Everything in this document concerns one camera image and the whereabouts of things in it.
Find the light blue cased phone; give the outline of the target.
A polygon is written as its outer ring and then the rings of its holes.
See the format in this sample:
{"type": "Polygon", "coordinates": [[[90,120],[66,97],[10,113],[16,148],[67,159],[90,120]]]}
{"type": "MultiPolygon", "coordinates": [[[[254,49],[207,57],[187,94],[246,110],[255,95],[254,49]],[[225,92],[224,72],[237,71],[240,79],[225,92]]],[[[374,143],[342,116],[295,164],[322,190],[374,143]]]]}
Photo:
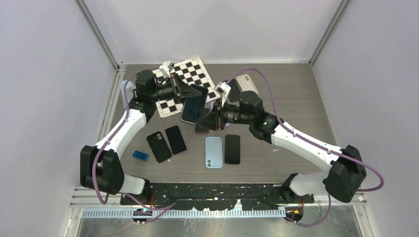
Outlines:
{"type": "Polygon", "coordinates": [[[205,165],[207,168],[222,168],[223,151],[221,137],[205,139],[205,165]]]}

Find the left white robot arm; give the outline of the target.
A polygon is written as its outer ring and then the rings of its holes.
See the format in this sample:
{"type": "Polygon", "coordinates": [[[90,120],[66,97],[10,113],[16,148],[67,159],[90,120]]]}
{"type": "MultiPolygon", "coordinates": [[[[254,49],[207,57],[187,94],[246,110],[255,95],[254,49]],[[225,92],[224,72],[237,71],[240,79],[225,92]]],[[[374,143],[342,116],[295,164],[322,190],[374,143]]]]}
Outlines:
{"type": "Polygon", "coordinates": [[[136,133],[152,118],[157,101],[184,102],[202,93],[183,82],[175,72],[166,76],[164,84],[157,83],[152,70],[140,71],[132,79],[135,80],[134,97],[124,98],[126,110],[122,118],[104,138],[93,146],[84,146],[80,152],[80,184],[95,190],[97,195],[128,193],[139,204],[147,204],[152,192],[146,188],[146,179],[126,174],[121,156],[136,133]]]}

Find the dark phone from lilac case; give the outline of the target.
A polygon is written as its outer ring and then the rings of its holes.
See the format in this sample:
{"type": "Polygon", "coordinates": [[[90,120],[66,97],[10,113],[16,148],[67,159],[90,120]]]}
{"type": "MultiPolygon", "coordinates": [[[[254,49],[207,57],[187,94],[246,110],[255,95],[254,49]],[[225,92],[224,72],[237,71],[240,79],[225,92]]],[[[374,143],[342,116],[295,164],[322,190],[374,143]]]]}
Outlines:
{"type": "MultiPolygon", "coordinates": [[[[207,114],[210,113],[210,109],[209,108],[204,108],[202,115],[201,115],[201,119],[203,119],[207,114]]],[[[198,134],[208,134],[209,133],[209,129],[200,125],[195,125],[195,132],[198,134]]]]}

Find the purple edged phone from case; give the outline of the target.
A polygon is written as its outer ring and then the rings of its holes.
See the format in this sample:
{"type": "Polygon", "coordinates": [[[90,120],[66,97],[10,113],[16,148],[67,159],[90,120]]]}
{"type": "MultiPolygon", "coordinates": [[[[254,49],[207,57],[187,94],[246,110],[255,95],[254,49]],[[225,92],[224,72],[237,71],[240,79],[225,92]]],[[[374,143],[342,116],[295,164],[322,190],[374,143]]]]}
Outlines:
{"type": "Polygon", "coordinates": [[[185,141],[178,125],[169,127],[165,130],[171,151],[174,155],[187,151],[185,141]]]}

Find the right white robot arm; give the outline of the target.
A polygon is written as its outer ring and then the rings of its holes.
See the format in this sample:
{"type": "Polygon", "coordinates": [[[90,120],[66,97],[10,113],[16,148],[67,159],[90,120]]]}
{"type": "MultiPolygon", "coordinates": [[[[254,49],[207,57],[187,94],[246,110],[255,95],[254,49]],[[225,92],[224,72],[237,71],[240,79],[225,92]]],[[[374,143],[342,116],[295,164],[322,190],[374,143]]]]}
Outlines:
{"type": "Polygon", "coordinates": [[[357,148],[351,145],[340,148],[301,133],[265,111],[262,99],[255,92],[241,93],[238,105],[216,100],[211,112],[198,125],[217,131],[223,130],[226,123],[246,124],[255,138],[286,148],[321,169],[319,173],[291,174],[280,188],[287,202],[296,202],[304,195],[329,194],[349,203],[366,178],[357,148]]]}

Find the black phone from blue case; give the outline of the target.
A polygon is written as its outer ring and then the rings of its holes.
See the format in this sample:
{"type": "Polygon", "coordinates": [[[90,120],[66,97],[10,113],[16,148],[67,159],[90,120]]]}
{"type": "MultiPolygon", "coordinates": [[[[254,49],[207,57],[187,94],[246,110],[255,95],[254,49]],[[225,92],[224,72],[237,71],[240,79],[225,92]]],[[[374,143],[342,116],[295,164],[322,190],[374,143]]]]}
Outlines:
{"type": "Polygon", "coordinates": [[[226,164],[239,165],[241,161],[241,139],[239,135],[225,136],[225,155],[226,164]]]}

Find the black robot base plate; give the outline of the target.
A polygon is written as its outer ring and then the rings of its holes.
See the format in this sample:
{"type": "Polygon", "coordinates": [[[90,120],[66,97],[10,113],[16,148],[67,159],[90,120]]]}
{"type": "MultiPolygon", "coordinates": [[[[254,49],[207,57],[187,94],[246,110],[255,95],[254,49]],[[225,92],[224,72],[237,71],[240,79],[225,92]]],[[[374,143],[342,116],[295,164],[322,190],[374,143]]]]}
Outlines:
{"type": "Polygon", "coordinates": [[[240,204],[243,210],[273,210],[286,204],[312,204],[313,195],[298,197],[278,184],[244,183],[151,183],[139,195],[124,196],[121,205],[138,202],[175,210],[231,210],[240,204]]]}

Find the beige phone case with ring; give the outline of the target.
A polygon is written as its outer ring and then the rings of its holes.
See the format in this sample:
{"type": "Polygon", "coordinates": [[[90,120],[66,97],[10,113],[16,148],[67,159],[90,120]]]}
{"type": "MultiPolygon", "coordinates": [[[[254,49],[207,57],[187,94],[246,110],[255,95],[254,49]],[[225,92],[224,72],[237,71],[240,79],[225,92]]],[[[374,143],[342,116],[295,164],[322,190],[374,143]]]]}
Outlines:
{"type": "Polygon", "coordinates": [[[258,94],[258,90],[253,83],[249,74],[243,74],[236,76],[236,82],[242,92],[244,91],[253,91],[254,93],[258,94]]]}

